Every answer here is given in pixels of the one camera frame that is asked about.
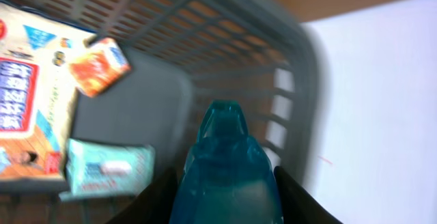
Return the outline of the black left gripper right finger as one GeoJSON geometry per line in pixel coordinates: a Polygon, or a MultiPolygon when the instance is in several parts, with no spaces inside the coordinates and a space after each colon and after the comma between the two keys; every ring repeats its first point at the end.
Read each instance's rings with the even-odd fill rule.
{"type": "Polygon", "coordinates": [[[281,166],[274,168],[285,224],[342,224],[281,166]]]}

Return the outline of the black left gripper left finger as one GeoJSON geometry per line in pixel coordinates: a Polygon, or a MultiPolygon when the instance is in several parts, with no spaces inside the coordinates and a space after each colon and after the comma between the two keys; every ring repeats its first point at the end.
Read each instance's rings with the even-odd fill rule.
{"type": "Polygon", "coordinates": [[[177,190],[177,172],[170,167],[107,224],[168,224],[177,190]]]}

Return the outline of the mint green wet wipes pack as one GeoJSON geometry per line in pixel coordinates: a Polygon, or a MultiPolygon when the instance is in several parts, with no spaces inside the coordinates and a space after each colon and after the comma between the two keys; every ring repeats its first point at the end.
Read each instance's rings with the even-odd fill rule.
{"type": "Polygon", "coordinates": [[[138,195],[152,181],[155,150],[152,146],[121,146],[70,139],[66,177],[70,190],[62,201],[138,195]]]}

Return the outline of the teal mouthwash bottle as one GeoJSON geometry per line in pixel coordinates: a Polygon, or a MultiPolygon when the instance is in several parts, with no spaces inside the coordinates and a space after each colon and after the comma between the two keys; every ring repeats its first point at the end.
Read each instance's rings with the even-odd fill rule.
{"type": "Polygon", "coordinates": [[[171,223],[282,223],[277,183],[240,105],[215,100],[188,152],[171,223]]]}

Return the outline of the orange Kleenex tissue pack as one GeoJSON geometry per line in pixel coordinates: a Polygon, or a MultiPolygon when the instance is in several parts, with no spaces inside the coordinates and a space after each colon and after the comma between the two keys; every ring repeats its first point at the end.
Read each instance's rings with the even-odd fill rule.
{"type": "Polygon", "coordinates": [[[79,90],[93,98],[129,72],[131,66],[117,42],[103,38],[70,62],[68,69],[79,90]]]}

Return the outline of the snack bag with red label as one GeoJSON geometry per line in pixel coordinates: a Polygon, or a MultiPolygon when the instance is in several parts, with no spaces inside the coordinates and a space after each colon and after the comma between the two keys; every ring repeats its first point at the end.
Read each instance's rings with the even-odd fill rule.
{"type": "Polygon", "coordinates": [[[63,179],[77,98],[68,64],[92,36],[1,4],[1,181],[63,179]]]}

